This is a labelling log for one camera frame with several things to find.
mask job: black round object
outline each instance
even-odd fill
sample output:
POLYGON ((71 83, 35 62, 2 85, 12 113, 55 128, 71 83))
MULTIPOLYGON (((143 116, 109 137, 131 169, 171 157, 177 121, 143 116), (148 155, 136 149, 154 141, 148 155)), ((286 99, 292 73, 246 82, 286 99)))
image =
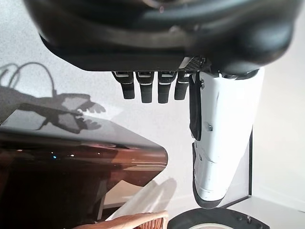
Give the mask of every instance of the black round object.
POLYGON ((204 224, 216 224, 222 225, 223 228, 227 226, 233 229, 270 229, 268 225, 255 218, 226 208, 214 208, 211 210, 198 208, 184 212, 171 219, 167 228, 190 229, 201 224, 203 226, 204 224))
POLYGON ((204 57, 243 75, 287 50, 302 0, 24 2, 46 47, 84 70, 177 71, 204 57))

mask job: metal mesh vent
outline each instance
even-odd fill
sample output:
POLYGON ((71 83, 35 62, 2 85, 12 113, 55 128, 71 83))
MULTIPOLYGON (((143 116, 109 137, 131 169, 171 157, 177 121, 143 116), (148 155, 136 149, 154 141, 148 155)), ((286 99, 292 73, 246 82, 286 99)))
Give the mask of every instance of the metal mesh vent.
POLYGON ((183 71, 199 71, 201 69, 202 58, 200 56, 195 56, 185 68, 181 69, 183 71))

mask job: white wall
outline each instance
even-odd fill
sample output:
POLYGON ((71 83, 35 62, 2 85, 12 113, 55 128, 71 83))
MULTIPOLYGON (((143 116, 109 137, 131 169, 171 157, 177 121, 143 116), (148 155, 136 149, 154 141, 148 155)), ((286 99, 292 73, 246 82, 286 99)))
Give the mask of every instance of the white wall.
POLYGON ((253 194, 305 211, 305 10, 287 54, 266 67, 254 124, 253 194))

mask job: white plastic casing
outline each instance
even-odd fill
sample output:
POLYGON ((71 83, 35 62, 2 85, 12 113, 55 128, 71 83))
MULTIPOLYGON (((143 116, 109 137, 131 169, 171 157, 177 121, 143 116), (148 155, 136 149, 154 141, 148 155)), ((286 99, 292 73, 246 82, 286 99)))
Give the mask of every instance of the white plastic casing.
POLYGON ((245 80, 200 73, 202 132, 195 141, 194 179, 205 201, 222 199, 234 177, 251 134, 264 69, 245 80))

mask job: black robotic finger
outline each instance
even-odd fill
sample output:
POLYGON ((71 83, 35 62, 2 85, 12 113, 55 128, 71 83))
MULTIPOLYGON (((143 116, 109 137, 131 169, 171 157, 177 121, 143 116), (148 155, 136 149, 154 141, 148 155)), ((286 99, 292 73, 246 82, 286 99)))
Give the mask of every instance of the black robotic finger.
POLYGON ((189 78, 192 74, 185 71, 178 72, 178 79, 175 86, 175 100, 184 100, 187 87, 189 86, 189 78))
POLYGON ((175 80, 177 72, 158 72, 158 102, 168 102, 171 84, 175 80))
POLYGON ((136 72, 135 75, 140 84, 142 103, 151 103, 154 72, 136 72))
POLYGON ((124 99, 134 99, 133 72, 112 72, 123 90, 124 99))

